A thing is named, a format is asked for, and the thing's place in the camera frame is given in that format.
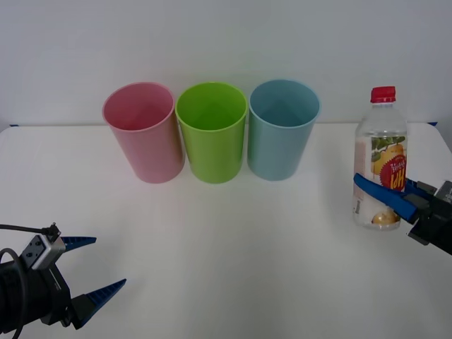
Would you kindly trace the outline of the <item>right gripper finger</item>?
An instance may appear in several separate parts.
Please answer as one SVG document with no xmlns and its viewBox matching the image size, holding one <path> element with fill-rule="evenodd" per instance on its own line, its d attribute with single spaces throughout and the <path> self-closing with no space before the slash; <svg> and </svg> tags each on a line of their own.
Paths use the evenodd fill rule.
<svg viewBox="0 0 452 339">
<path fill-rule="evenodd" d="M 413 224 L 416 219 L 417 209 L 424 203 L 429 202 L 429 200 L 424 200 L 414 194 L 406 194 L 404 191 L 396 191 L 395 189 L 378 185 L 358 173 L 354 175 L 353 180 L 358 188 L 372 198 L 387 205 L 410 224 Z"/>
<path fill-rule="evenodd" d="M 421 181 L 413 181 L 411 179 L 406 179 L 405 183 L 405 193 L 414 194 L 423 198 L 424 200 L 431 200 L 435 195 L 437 188 L 429 184 L 425 184 Z"/>
</svg>

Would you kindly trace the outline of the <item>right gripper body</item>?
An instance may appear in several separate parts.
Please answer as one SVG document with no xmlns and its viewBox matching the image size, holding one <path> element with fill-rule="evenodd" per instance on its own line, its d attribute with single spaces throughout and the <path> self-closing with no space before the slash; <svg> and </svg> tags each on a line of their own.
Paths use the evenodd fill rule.
<svg viewBox="0 0 452 339">
<path fill-rule="evenodd" d="M 426 246 L 433 244 L 451 254 L 451 204 L 433 197 L 421 205 L 408 236 Z"/>
</svg>

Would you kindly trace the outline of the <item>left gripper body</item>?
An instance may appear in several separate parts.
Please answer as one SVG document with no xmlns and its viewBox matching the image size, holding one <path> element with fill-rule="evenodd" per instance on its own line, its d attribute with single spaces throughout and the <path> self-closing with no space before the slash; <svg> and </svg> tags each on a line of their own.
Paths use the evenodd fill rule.
<svg viewBox="0 0 452 339">
<path fill-rule="evenodd" d="M 71 325 L 69 308 L 70 289 L 56 265 L 44 270 L 29 270 L 28 304 L 26 323 L 41 320 L 43 324 L 60 322 L 63 327 Z"/>
</svg>

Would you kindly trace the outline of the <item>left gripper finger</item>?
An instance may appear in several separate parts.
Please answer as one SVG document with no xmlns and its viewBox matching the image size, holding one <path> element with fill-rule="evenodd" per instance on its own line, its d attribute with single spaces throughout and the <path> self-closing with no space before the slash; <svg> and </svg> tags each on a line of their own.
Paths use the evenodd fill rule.
<svg viewBox="0 0 452 339">
<path fill-rule="evenodd" d="M 65 246 L 65 252 L 78 249 L 89 244 L 94 244 L 97 241 L 96 237 L 61 237 Z"/>
<path fill-rule="evenodd" d="M 73 327 L 78 330 L 91 320 L 91 318 L 115 296 L 126 284 L 122 279 L 111 285 L 94 290 L 87 294 L 79 295 L 71 300 L 70 320 Z"/>
</svg>

